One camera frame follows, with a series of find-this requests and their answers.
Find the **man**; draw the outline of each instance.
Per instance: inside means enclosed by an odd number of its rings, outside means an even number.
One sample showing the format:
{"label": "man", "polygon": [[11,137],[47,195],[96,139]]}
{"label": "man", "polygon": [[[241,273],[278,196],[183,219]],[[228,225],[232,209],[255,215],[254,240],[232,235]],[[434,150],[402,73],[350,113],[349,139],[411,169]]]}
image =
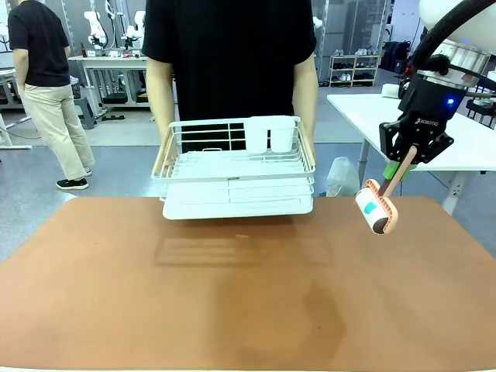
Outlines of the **man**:
{"label": "man", "polygon": [[9,14],[9,38],[22,103],[66,177],[57,187],[88,188],[95,160],[74,107],[71,49],[60,19],[37,0],[20,0]]}
{"label": "man", "polygon": [[162,138],[175,120],[174,69],[181,120],[297,115],[313,144],[310,0],[148,0],[145,30],[147,87]]}

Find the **black shirt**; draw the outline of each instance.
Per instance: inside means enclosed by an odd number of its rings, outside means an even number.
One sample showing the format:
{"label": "black shirt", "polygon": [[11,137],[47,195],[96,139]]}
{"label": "black shirt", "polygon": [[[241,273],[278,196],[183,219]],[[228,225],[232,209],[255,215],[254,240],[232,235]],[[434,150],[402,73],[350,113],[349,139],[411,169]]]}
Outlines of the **black shirt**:
{"label": "black shirt", "polygon": [[173,64],[181,120],[293,115],[310,0],[148,0],[143,52]]}
{"label": "black shirt", "polygon": [[60,19],[44,4],[29,0],[9,14],[10,49],[29,51],[26,83],[63,87],[71,83],[64,48],[69,46]]}

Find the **dish rack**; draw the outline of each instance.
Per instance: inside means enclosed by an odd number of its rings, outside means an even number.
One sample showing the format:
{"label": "dish rack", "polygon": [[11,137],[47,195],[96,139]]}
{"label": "dish rack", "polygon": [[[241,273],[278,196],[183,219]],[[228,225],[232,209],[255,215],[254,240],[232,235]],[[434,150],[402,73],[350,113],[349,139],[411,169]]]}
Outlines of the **dish rack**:
{"label": "dish rack", "polygon": [[[287,153],[270,148],[265,153],[234,150],[245,147],[244,123],[253,119],[170,124],[152,173],[164,185],[160,200],[166,219],[296,215],[313,210],[315,159],[301,120],[291,118],[294,135]],[[260,118],[261,125],[267,123],[270,133],[270,117]],[[218,139],[199,139],[202,136]],[[191,144],[213,148],[182,153]]]}

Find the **khaki pants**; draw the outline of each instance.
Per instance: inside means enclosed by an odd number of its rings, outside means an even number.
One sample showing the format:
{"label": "khaki pants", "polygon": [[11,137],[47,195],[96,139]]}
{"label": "khaki pants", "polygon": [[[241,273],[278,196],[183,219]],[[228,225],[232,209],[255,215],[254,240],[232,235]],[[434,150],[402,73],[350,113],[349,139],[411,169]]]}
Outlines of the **khaki pants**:
{"label": "khaki pants", "polygon": [[95,159],[76,113],[71,86],[45,88],[26,84],[21,98],[26,113],[59,160],[66,179],[84,177],[84,168],[92,167]]}

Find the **brown table mat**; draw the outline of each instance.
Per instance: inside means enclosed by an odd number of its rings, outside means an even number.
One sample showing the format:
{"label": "brown table mat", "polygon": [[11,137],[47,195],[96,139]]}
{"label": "brown table mat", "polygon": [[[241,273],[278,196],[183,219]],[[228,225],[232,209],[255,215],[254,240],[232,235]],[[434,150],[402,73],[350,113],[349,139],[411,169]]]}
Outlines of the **brown table mat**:
{"label": "brown table mat", "polygon": [[496,367],[496,263],[434,201],[374,236],[311,215],[172,222],[78,198],[0,266],[0,365],[53,369]]}

